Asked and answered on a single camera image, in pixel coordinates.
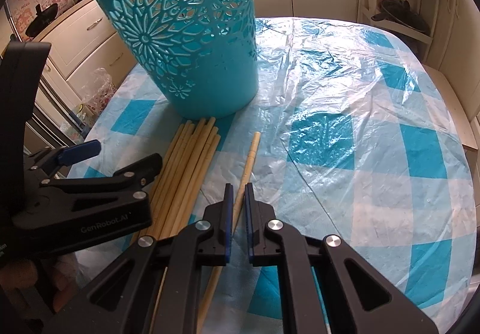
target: wooden stick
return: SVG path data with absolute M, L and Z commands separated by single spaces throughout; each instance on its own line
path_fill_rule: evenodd
M 251 170 L 254 167 L 255 157 L 257 155 L 257 150 L 258 150 L 258 144 L 260 142 L 260 132 L 255 132 L 253 135 L 254 136 L 250 145 L 250 151 L 248 152 L 247 161 L 245 163 L 245 167 L 243 169 L 243 175 L 240 180 L 240 185 L 237 191 L 237 197 L 233 205 L 232 233 L 235 231 L 235 228 L 237 227 L 240 211 L 242 209 L 241 206 L 243 203 L 245 185 L 250 180 Z M 202 302 L 199 308 L 198 321 L 197 321 L 197 334 L 200 334 L 200 332 L 202 331 L 203 322 L 205 322 L 205 318 L 208 313 L 208 308 L 210 307 L 210 304 L 213 299 L 213 294 L 215 293 L 215 289 L 218 284 L 218 279 L 220 278 L 220 274 L 222 273 L 222 268 L 223 268 L 222 266 L 214 267 L 212 274 L 210 275 L 210 279 L 208 281 L 205 294 L 203 294 Z
M 199 138 L 196 143 L 194 143 L 194 149 L 191 152 L 190 159 L 185 167 L 183 175 L 181 176 L 180 182 L 178 184 L 177 190 L 175 192 L 172 205 L 170 206 L 169 214 L 167 216 L 167 220 L 163 226 L 163 229 L 160 233 L 160 239 L 167 238 L 170 236 L 172 232 L 172 227 L 175 220 L 178 218 L 178 215 L 181 210 L 181 204 L 183 201 L 183 197 L 185 196 L 186 190 L 191 180 L 191 176 L 194 173 L 195 166 L 198 163 L 198 159 L 200 158 L 200 154 L 205 146 L 205 143 L 212 131 L 213 124 L 215 124 L 215 118 L 212 117 L 208 121 L 208 124 L 205 125 L 202 129 L 202 132 L 199 135 Z
M 170 183 L 175 175 L 176 169 L 178 164 L 183 156 L 187 143 L 191 137 L 192 131 L 194 129 L 194 124 L 185 124 L 185 135 L 183 136 L 182 142 L 180 143 L 177 153 L 175 157 L 170 160 L 169 164 L 167 165 L 167 169 L 165 170 L 164 176 L 158 185 L 157 190 L 155 191 L 155 195 L 152 199 L 152 205 L 154 206 L 155 210 L 152 216 L 153 223 L 150 227 L 148 227 L 147 234 L 153 235 L 155 224 L 158 221 L 160 213 L 162 212 L 162 207 L 164 204 L 165 196 L 167 195 L 168 188 Z
M 184 150 L 184 153 L 182 154 L 180 162 L 178 163 L 178 167 L 175 170 L 175 174 L 172 175 L 170 182 L 165 184 L 162 192 L 164 199 L 160 198 L 162 208 L 160 209 L 160 214 L 158 215 L 157 222 L 154 224 L 153 227 L 152 235 L 155 239 L 160 238 L 160 234 L 162 232 L 165 221 L 167 221 L 166 219 L 172 205 L 173 197 L 177 192 L 178 184 L 180 183 L 180 179 L 183 176 L 183 172 L 185 171 L 185 167 L 187 166 L 187 162 L 190 159 L 191 152 L 194 150 L 193 148 L 195 147 L 195 142 L 197 141 L 198 135 L 200 135 L 203 126 L 205 126 L 205 119 L 201 119 L 198 123 L 195 134 L 189 138 L 188 144 Z
M 197 200 L 198 192 L 202 187 L 208 167 L 220 141 L 220 135 L 217 135 L 217 132 L 218 128 L 213 127 L 205 143 L 205 147 L 203 147 L 202 153 L 200 154 L 198 163 L 195 166 L 190 183 L 185 191 L 185 196 L 183 196 L 182 204 L 178 211 L 179 214 L 173 225 L 173 230 L 176 230 L 176 233 L 179 233 L 179 231 L 188 224 L 191 212 L 194 209 L 193 206 Z
M 152 201 L 153 201 L 153 197 L 155 195 L 155 191 L 157 190 L 157 187 L 160 183 L 162 175 L 165 172 L 165 169 L 167 168 L 167 164 L 169 163 L 170 155 L 172 154 L 173 149 L 175 148 L 175 146 L 178 142 L 178 139 L 179 139 L 180 135 L 182 134 L 182 130 L 183 130 L 184 126 L 185 126 L 185 124 L 180 124 L 180 126 L 178 127 L 177 132 L 175 133 L 172 141 L 170 142 L 169 148 L 167 149 L 166 154 L 163 157 L 162 170 L 157 175 L 157 178 L 155 178 L 155 181 L 153 182 L 153 185 L 150 188 L 150 193 L 149 193 L 149 196 L 150 196 L 150 210 L 152 211 L 152 213 L 154 212 L 154 208 L 152 206 L 152 203 L 153 203 Z M 131 237 L 130 244 L 135 242 L 138 239 L 139 236 L 140 236 L 140 231 L 137 231 L 136 233 L 134 233 L 134 235 Z

